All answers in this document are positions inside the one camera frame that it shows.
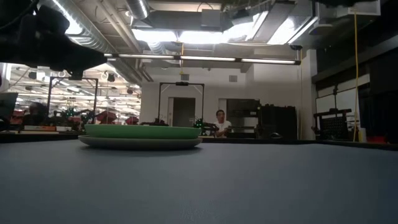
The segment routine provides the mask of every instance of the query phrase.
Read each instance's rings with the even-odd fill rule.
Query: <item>black metal frame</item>
[[[187,84],[188,84],[188,86],[189,85],[200,85],[203,88],[202,94],[201,94],[201,119],[203,120],[203,112],[204,112],[204,107],[205,107],[205,84],[203,84],[203,83],[187,83]],[[162,96],[162,85],[176,85],[177,86],[177,83],[168,83],[168,82],[159,83],[159,103],[157,106],[157,119],[159,119],[159,120],[160,120],[160,99]]]
[[[50,113],[50,102],[51,102],[51,91],[53,88],[52,80],[58,79],[58,82],[54,84],[54,87],[62,80],[66,79],[65,77],[50,77],[50,86],[49,86],[49,96],[47,98],[47,115]],[[97,107],[97,92],[98,92],[98,79],[97,78],[82,78],[82,80],[94,80],[95,81],[95,94],[94,94],[94,113]]]

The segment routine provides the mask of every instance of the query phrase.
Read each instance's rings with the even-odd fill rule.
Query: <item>table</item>
[[[0,144],[0,223],[397,223],[398,152],[203,143]]]

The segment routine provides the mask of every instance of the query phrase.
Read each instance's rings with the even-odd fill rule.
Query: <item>man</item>
[[[226,133],[228,132],[227,128],[232,126],[231,122],[225,120],[225,112],[223,110],[218,110],[216,113],[217,121],[214,122],[219,129],[216,132],[217,138],[226,138]]]

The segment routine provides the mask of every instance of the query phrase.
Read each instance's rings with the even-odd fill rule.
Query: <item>white plate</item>
[[[79,140],[91,147],[130,150],[176,150],[190,149],[202,139],[115,139],[79,136]]]

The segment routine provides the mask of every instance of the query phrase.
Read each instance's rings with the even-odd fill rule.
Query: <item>plate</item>
[[[79,136],[79,140],[91,147],[129,150],[177,150],[190,149],[202,139],[115,139]]]
[[[125,139],[197,139],[201,131],[200,128],[115,124],[86,124],[85,128],[91,137]]]

